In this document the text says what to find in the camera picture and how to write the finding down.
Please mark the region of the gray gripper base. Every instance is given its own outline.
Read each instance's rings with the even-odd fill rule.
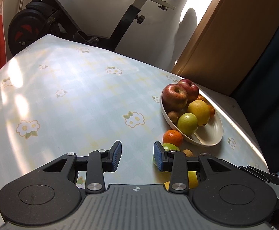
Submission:
[[[1,230],[25,230],[11,223]],[[181,194],[163,185],[110,185],[101,194],[88,195],[76,212],[57,223],[34,230],[229,230],[203,218]],[[243,230],[267,230],[262,223]]]

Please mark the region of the blue gripper pad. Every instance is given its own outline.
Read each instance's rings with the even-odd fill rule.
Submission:
[[[113,171],[117,170],[121,156],[122,156],[122,143],[119,142],[118,146],[116,147],[113,153],[113,162],[112,162]]]
[[[155,163],[157,164],[157,169],[159,171],[163,171],[162,152],[156,143],[154,143],[153,146],[153,155],[154,155]]]

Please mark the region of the tablecloth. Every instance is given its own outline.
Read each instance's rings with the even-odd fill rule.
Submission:
[[[181,77],[119,54],[47,35],[0,70],[0,189],[65,154],[88,155],[122,142],[109,183],[169,181],[152,162],[153,143],[169,129],[160,108],[163,88]],[[217,106],[224,135],[214,147],[197,147],[235,165],[267,171],[259,148]],[[84,184],[85,174],[78,179]]]

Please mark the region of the fruit bowl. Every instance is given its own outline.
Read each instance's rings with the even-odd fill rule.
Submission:
[[[199,126],[198,130],[190,137],[188,137],[185,134],[183,134],[167,116],[167,113],[162,103],[162,94],[160,96],[160,100],[161,110],[166,122],[173,130],[179,131],[182,134],[184,140],[197,146],[214,146],[217,145],[223,138],[223,124],[216,110],[214,117],[210,118],[206,126]]]

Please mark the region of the exercise bike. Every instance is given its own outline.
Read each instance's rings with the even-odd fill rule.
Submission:
[[[32,0],[17,13],[8,29],[8,44],[12,55],[19,53],[34,41],[52,34],[54,36],[114,51],[133,22],[141,24],[145,16],[138,15],[147,0],[135,0],[129,6],[110,38],[86,35],[58,0]],[[163,10],[175,7],[163,0],[150,0]],[[65,30],[60,31],[59,24]]]

